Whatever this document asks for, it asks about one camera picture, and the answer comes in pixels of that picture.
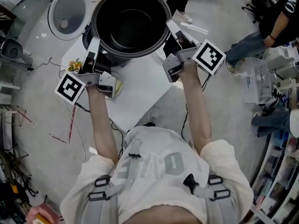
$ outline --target sneaker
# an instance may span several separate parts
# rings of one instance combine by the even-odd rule
[[[185,12],[182,13],[182,12],[178,11],[177,14],[181,18],[183,18],[186,22],[188,22],[188,23],[192,23],[193,22],[192,18],[187,13],[185,13]]]
[[[256,112],[253,117],[260,117],[260,116],[261,116],[260,112]]]
[[[235,73],[235,66],[230,64],[227,59],[225,59],[225,64],[226,64],[226,67],[228,68],[228,70],[231,73]]]
[[[232,44],[231,48],[235,47],[236,45],[238,45],[238,43]]]
[[[148,114],[148,123],[156,124],[156,119],[159,116],[159,111],[157,109],[152,109]]]

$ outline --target rice cooker lid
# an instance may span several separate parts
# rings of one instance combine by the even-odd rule
[[[83,34],[90,18],[89,0],[52,0],[48,10],[51,32],[64,41],[73,40]]]

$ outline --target hand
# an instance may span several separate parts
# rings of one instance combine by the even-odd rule
[[[200,84],[197,74],[197,63],[195,61],[184,62],[184,68],[179,73],[179,76],[183,83],[191,82],[193,84],[195,82]]]
[[[184,75],[192,75],[192,76],[198,76],[197,75],[197,63],[195,61],[188,61],[184,62],[184,68],[179,73],[180,76]]]
[[[273,46],[275,40],[269,35],[264,39],[263,43],[265,44],[266,48],[270,48]]]
[[[90,85],[90,86],[86,87],[86,91],[89,96],[96,95],[99,97],[105,97],[105,94],[103,92],[100,92],[96,85]]]

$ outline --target white t-shirt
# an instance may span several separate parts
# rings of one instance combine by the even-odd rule
[[[291,111],[290,131],[295,138],[299,137],[299,109]]]
[[[183,185],[183,181],[189,174],[193,174],[195,181],[205,187],[209,169],[235,183],[240,220],[250,209],[253,202],[252,189],[235,159],[234,148],[226,141],[209,143],[199,156],[177,133],[168,129],[135,127],[125,140],[128,148],[119,160],[111,182],[114,185],[127,182],[130,146],[139,147],[141,158],[134,170],[135,177],[131,182],[127,182],[128,185],[118,194],[120,224],[141,210],[162,204],[183,207],[206,224],[205,199],[192,195],[189,188]],[[100,176],[110,174],[113,168],[114,164],[110,159],[99,155],[91,157],[82,165],[75,186],[60,206],[66,223],[74,223],[82,188],[94,183]]]

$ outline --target shoulder strap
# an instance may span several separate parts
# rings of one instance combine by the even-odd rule
[[[205,188],[195,182],[193,174],[187,176],[184,185],[192,194],[206,200],[208,224],[237,224],[238,212],[231,192],[223,184],[223,179],[210,171],[208,185]]]
[[[124,186],[131,182],[138,167],[140,139],[130,144],[130,169],[128,181],[121,185],[113,185],[111,176],[104,175],[93,184],[86,186],[80,196],[76,211],[76,224],[118,224],[117,195]]]

